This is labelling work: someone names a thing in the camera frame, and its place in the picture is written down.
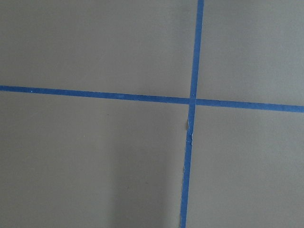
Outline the blue tape line crosswise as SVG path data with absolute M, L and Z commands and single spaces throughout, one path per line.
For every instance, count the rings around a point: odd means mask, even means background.
M 76 96 L 76 97 L 92 97 L 92 98 L 103 98 L 103 99 L 114 99 L 114 100 L 129 100 L 129 101 L 182 104 L 182 105 L 190 104 L 189 98 L 182 98 L 182 97 L 133 95 L 133 94 L 105 93 L 105 92 L 39 88 L 39 87 L 22 87 L 22 86 L 9 86 L 9 85 L 1 85 L 0 90 L 5 92 L 30 93 L 30 94 L 65 95 L 65 96 Z M 304 107 L 302 105 L 266 104 L 266 103 L 252 103 L 252 102 L 239 102 L 239 101 L 209 100 L 209 99 L 196 99 L 194 100 L 194 104 L 200 106 L 267 110 L 267 111 L 278 111 L 278 112 L 292 112 L 292 113 L 304 112 Z

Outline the blue tape line lengthwise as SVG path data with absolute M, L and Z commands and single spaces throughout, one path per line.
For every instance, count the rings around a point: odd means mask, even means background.
M 181 228 L 186 228 L 186 223 L 187 223 L 192 143 L 193 143 L 195 109 L 196 109 L 196 100 L 197 100 L 198 74 L 199 74 L 199 65 L 200 65 L 200 47 L 201 47 L 201 34 L 202 34 L 202 24 L 203 24 L 203 11 L 204 11 L 204 0 L 198 0 L 197 12 L 196 12 L 191 82 L 190 82 L 190 96 L 189 96 L 189 105 L 188 105 L 188 129 L 186 134 L 182 191 L 181 191 L 181 201 L 180 201 Z

